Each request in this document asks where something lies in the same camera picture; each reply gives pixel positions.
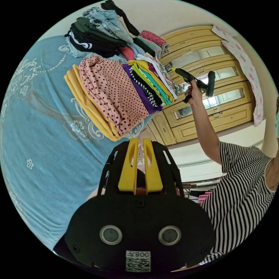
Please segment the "black and white striped fabric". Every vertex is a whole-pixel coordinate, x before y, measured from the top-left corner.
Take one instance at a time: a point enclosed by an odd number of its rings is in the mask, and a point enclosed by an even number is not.
[[[255,229],[272,202],[275,191],[265,182],[272,158],[257,147],[220,143],[222,172],[227,173],[201,204],[216,233],[216,244],[200,264],[232,251]]]
[[[135,71],[132,69],[132,67],[129,69],[131,78],[143,89],[146,97],[150,101],[151,105],[153,107],[158,107],[162,105],[162,100],[159,98],[159,96],[156,95],[156,93],[152,93],[148,87],[144,84],[142,79],[138,79],[136,76]]]

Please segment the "yellow fabric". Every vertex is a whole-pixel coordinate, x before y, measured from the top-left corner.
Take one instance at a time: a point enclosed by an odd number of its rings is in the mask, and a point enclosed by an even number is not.
[[[162,99],[158,89],[153,86],[152,82],[138,69],[138,67],[134,64],[131,64],[133,70],[156,92],[156,94]]]
[[[149,73],[152,78],[155,80],[155,82],[161,87],[161,89],[164,91],[166,94],[167,98],[171,101],[174,102],[175,98],[173,95],[170,93],[170,91],[166,88],[166,86],[163,84],[163,82],[158,79],[158,77],[149,70],[148,63],[144,60],[129,60],[128,61],[129,65],[137,64],[142,70],[146,71]]]
[[[79,75],[79,67],[73,65],[73,69],[68,70],[64,79],[78,103],[104,136],[114,142],[121,139],[123,136],[118,134],[114,124],[107,120],[100,107],[94,103],[94,100],[86,92]]]

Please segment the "bed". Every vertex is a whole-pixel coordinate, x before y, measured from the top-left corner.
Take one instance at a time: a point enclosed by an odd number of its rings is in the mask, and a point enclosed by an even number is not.
[[[98,187],[114,146],[137,137],[152,118],[118,142],[104,137],[63,79],[81,60],[72,56],[64,36],[36,42],[18,65],[1,109],[1,167],[7,190],[23,221],[49,249]]]

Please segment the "necklace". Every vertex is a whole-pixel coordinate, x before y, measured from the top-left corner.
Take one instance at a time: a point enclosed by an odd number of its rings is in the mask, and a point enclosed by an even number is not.
[[[266,174],[265,177],[267,177],[267,175],[268,175],[268,173],[269,173],[269,171],[270,171],[270,169],[271,169],[271,167],[272,167],[272,165],[273,165],[274,159],[275,159],[275,158],[272,159],[272,163],[271,163],[271,165],[270,165],[270,167],[269,167],[269,170],[268,170],[268,172],[267,172],[267,174]],[[274,186],[270,187],[270,189],[274,188],[274,187],[276,186],[277,183],[278,183],[278,185],[279,185],[279,181],[278,181],[278,182],[276,182],[276,183],[274,184]]]

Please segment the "screw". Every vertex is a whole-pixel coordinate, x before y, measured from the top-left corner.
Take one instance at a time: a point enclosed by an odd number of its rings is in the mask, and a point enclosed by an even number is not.
[[[207,255],[207,254],[208,254],[208,249],[207,249],[207,247],[203,247],[203,248],[201,249],[201,254],[202,254],[202,255]]]
[[[143,200],[137,200],[137,202],[136,202],[136,205],[137,205],[137,207],[144,207],[145,206],[145,201],[143,201]]]
[[[73,251],[75,253],[79,253],[79,247],[77,247],[77,245],[73,245]]]

